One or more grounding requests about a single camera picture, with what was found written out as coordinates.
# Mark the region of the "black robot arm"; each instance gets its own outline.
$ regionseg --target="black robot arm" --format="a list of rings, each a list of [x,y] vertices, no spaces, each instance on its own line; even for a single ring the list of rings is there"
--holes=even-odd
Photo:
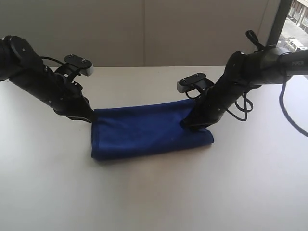
[[[94,111],[82,95],[82,86],[74,81],[76,75],[91,75],[93,65],[75,55],[64,60],[66,63],[53,72],[25,39],[0,39],[0,81],[8,79],[61,116],[93,122]]]
[[[247,113],[253,104],[246,97],[251,89],[264,84],[285,84],[293,75],[308,75],[308,50],[290,53],[286,48],[275,45],[264,47],[259,44],[253,31],[247,31],[247,37],[257,46],[258,51],[252,54],[235,52],[227,62],[224,74],[214,84],[206,79],[205,74],[198,73],[178,82],[178,91],[188,93],[197,89],[200,95],[195,97],[196,105],[181,122],[185,128],[198,130],[217,123],[228,111],[241,121],[247,120]],[[237,99],[244,98],[244,108],[237,104]],[[280,97],[282,111],[299,130],[294,121],[289,118]],[[235,103],[236,107],[245,112],[244,118],[239,118],[228,108]]]

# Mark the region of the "white table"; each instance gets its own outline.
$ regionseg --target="white table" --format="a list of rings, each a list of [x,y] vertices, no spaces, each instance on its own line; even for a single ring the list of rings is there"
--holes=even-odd
[[[179,79],[223,67],[97,68],[78,77],[92,108],[184,99]],[[251,91],[246,123],[225,114],[206,148],[99,164],[90,124],[0,83],[1,231],[306,231],[308,139],[284,118],[280,85]],[[308,81],[286,107],[308,129]]]

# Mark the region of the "wall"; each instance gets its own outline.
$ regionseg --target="wall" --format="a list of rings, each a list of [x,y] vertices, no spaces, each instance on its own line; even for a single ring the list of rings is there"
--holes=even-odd
[[[96,66],[224,65],[265,42],[279,0],[2,0],[0,37],[26,38],[40,55],[74,53]]]

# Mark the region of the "building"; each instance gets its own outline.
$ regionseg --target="building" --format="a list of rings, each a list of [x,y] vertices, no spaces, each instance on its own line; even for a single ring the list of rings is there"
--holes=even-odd
[[[293,0],[288,18],[308,33],[308,0]]]

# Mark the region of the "blue cloth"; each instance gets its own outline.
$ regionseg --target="blue cloth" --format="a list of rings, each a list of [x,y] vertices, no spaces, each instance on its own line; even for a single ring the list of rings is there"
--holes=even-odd
[[[130,158],[191,149],[214,142],[206,129],[191,132],[180,126],[194,100],[147,106],[96,109],[92,123],[92,157]]]

